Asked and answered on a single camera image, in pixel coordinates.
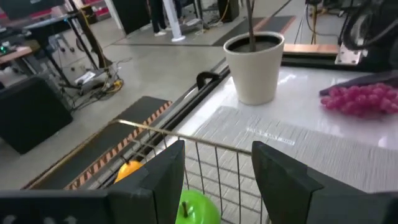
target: monitor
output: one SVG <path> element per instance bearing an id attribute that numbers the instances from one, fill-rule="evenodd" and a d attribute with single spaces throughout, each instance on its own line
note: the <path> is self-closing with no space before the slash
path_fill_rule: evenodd
<path id="1" fill-rule="evenodd" d="M 0 8 L 10 20 L 16 20 L 55 6 L 61 6 L 64 3 L 65 0 L 1 0 Z"/>

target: concrete floor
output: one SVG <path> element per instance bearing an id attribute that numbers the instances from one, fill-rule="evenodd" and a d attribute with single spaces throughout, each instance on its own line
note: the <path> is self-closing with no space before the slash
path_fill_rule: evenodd
<path id="1" fill-rule="evenodd" d="M 285 2 L 287 0 L 258 1 L 254 17 L 267 17 Z M 285 35 L 288 43 L 294 41 L 303 10 L 303 1 L 293 0 L 280 12 L 280 15 L 298 17 Z M 328 27 L 333 27 L 328 32 L 337 31 L 336 21 L 329 23 L 327 20 L 326 17 L 320 19 L 319 31 L 327 31 Z M 304 26 L 301 43 L 309 43 L 309 30 L 306 25 Z M 114 45 L 116 42 L 128 42 L 129 40 L 124 38 L 123 32 L 117 29 L 112 19 L 95 24 L 92 29 L 103 47 L 104 54 L 109 59 L 116 62 L 131 58 L 130 61 L 120 64 L 119 75 L 125 81 L 124 88 L 109 100 L 94 103 L 77 111 L 73 115 L 74 122 L 27 154 L 18 155 L 17 152 L 0 141 L 0 180 L 2 180 L 0 189 L 21 188 L 140 97 L 153 96 L 165 100 L 176 100 L 194 84 L 198 73 L 212 69 L 224 57 L 221 47 Z M 70 43 L 75 45 L 73 34 L 67 32 L 65 35 Z M 334 41 L 329 37 L 319 39 L 320 43 L 333 43 Z M 57 52 L 55 59 L 64 67 L 70 80 L 81 75 L 71 72 L 71 66 L 90 66 L 84 53 L 79 51 L 75 54 Z"/>

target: hazard stripe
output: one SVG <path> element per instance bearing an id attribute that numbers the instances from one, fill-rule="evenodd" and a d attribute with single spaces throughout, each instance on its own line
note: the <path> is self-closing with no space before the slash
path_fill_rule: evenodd
<path id="1" fill-rule="evenodd" d="M 145 120 L 143 125 L 150 125 L 158 118 L 170 105 L 171 101 L 166 102 L 157 111 L 155 111 L 147 120 Z M 65 190 L 77 190 L 82 186 L 87 180 L 92 178 L 102 167 L 104 167 L 112 158 L 117 156 L 117 154 L 122 151 L 131 141 L 133 141 L 140 133 L 143 132 L 142 128 L 136 128 L 132 133 L 129 133 L 126 138 L 119 142 L 115 147 L 108 149 L 104 154 L 102 154 L 97 160 L 95 160 L 87 169 L 85 169 L 78 177 L 76 177 L 72 182 L 70 182 L 64 189 Z"/>
<path id="2" fill-rule="evenodd" d="M 284 26 L 284 28 L 280 31 L 281 34 L 284 34 L 286 32 L 286 30 L 290 27 L 290 25 L 292 25 L 292 23 L 294 22 L 294 20 L 296 20 L 296 17 L 293 16 L 292 18 L 290 18 L 290 20 L 286 23 L 286 25 Z"/>

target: wire basket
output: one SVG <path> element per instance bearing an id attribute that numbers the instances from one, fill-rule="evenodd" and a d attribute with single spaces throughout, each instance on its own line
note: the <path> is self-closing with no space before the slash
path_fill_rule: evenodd
<path id="1" fill-rule="evenodd" d="M 124 158 L 140 157 L 142 163 L 158 155 L 176 140 L 184 140 L 183 187 L 199 190 L 210 198 L 218 207 L 223 223 L 270 223 L 254 177 L 251 151 L 130 121 L 114 122 L 134 126 L 139 133 L 145 133 L 147 139 L 133 139 L 136 143 L 134 148 L 123 155 Z M 155 135 L 161 136 L 160 144 L 154 144 Z M 124 158 L 116 166 L 120 167 Z"/>

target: plant stem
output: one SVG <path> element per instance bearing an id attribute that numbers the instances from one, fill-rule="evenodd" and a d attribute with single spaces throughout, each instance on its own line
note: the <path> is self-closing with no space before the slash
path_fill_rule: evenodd
<path id="1" fill-rule="evenodd" d="M 125 164 L 129 165 L 130 161 L 128 161 L 124 156 L 121 156 L 121 159 L 124 161 Z"/>
<path id="2" fill-rule="evenodd" d="M 253 31 L 253 14 L 250 6 L 250 0 L 246 0 L 246 9 L 248 10 L 248 22 L 249 22 L 249 46 L 250 52 L 256 51 L 256 40 L 254 38 Z"/>
<path id="3" fill-rule="evenodd" d="M 182 208 L 184 209 L 184 218 L 188 217 L 188 208 L 187 208 L 187 203 L 182 202 Z"/>

